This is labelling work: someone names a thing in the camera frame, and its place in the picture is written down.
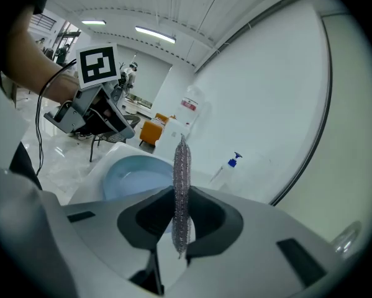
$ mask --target ceiling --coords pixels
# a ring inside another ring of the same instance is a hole
[[[109,36],[151,55],[158,50],[197,70],[238,29],[279,1],[48,0],[47,8],[88,34]],[[107,25],[81,23],[90,19],[105,20]],[[176,43],[137,32],[136,25],[174,36]]]

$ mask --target ceiling light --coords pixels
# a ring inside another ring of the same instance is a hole
[[[103,20],[86,20],[82,21],[83,24],[100,24],[100,25],[106,25],[106,21]]]
[[[162,38],[165,41],[168,41],[168,42],[171,42],[171,43],[176,43],[176,39],[173,38],[173,37],[170,37],[169,35],[165,35],[165,34],[159,33],[159,32],[154,31],[154,30],[146,29],[144,27],[135,27],[135,29],[138,32],[150,34],[154,37]]]

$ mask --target plastic bottle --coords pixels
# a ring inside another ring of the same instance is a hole
[[[194,85],[188,86],[176,110],[176,119],[183,125],[188,123],[191,128],[201,112],[204,102],[204,93]]]
[[[242,158],[242,155],[236,152],[234,159],[230,159],[229,162],[220,167],[209,182],[209,188],[217,191],[229,192],[226,190],[229,189],[234,168],[237,165],[237,158]]]

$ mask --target glittery stick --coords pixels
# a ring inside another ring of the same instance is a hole
[[[172,241],[179,253],[187,249],[190,241],[191,221],[188,214],[188,190],[191,182],[191,154],[184,135],[175,151],[173,164],[173,187],[175,189],[175,216],[173,217]]]

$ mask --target blue bowl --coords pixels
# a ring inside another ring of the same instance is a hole
[[[103,180],[106,200],[173,184],[173,167],[151,156],[127,156],[112,165]]]

